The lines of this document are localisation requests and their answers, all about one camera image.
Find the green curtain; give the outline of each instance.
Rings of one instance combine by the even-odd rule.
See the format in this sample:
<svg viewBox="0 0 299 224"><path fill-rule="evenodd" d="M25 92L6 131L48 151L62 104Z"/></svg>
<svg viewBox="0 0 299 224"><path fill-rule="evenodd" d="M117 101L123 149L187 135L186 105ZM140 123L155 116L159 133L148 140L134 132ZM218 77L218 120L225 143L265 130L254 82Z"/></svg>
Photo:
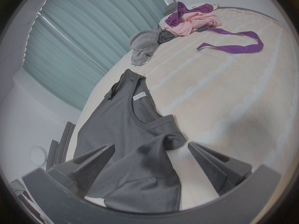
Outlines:
<svg viewBox="0 0 299 224"><path fill-rule="evenodd" d="M47 0L30 32L23 67L82 110L94 86L129 52L129 38L153 29L165 7L164 0Z"/></svg>

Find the mattress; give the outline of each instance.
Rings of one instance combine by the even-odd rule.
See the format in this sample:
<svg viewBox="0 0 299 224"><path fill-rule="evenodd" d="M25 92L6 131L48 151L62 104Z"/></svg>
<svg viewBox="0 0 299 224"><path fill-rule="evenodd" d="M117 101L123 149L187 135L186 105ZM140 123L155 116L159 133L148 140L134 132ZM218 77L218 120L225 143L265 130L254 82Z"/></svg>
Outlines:
<svg viewBox="0 0 299 224"><path fill-rule="evenodd" d="M282 175L297 149L298 46L279 22L251 11L217 9L223 28L230 32L254 31L264 49L232 55L213 45L256 44L246 36L194 32L161 44L143 66L131 65L130 51L96 85L70 140L66 160L73 158L77 133L126 69L146 76L157 111L173 114L187 142L194 141L225 155L261 164ZM168 151L182 184L181 209L218 197L187 143Z"/></svg>

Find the pillow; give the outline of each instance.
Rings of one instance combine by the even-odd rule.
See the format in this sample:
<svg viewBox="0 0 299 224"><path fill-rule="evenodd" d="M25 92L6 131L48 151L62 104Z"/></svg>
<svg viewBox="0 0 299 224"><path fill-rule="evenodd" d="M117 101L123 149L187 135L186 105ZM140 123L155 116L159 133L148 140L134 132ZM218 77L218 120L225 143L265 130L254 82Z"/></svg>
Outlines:
<svg viewBox="0 0 299 224"><path fill-rule="evenodd" d="M187 9L189 9L189 10L191 10L191 9L193 9L193 8L196 8L196 7L200 7L201 5L204 5L205 3L195 3L195 4L192 4L192 5L186 5L186 7L187 7ZM211 4L212 6L213 6L213 8L214 8L214 10L215 9L217 9L217 7L218 7L218 4ZM159 25L160 25L160 27L162 28L162 29L165 29L165 20L168 18L170 16L170 14L169 15L167 15L167 16L165 16L165 17L163 17L161 20L160 20L160 22L159 22Z"/></svg>

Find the white tag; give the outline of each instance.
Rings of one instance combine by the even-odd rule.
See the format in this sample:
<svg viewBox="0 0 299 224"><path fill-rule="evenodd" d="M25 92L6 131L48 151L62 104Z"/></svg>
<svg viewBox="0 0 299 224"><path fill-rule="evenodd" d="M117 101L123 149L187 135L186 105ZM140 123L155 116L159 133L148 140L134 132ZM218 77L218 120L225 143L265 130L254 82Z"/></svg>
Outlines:
<svg viewBox="0 0 299 224"><path fill-rule="evenodd" d="M137 99L140 99L140 98L143 97L143 96L146 96L146 93L145 93L145 92L141 92L141 93L139 93L138 95L133 96L133 100L135 101L135 100L137 100Z"/></svg>

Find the pink garment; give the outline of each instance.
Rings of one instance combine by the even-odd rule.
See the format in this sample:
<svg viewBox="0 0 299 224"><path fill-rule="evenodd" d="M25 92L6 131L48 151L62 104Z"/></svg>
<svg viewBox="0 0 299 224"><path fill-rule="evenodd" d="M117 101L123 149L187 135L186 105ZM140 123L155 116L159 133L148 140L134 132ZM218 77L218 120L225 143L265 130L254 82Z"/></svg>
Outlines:
<svg viewBox="0 0 299 224"><path fill-rule="evenodd" d="M204 25L214 25L218 27L221 25L219 17L213 13L185 13L181 20L184 22L178 24L176 27L171 27L165 24L165 29L172 32L175 35L190 35L192 32L196 31L198 28Z"/></svg>

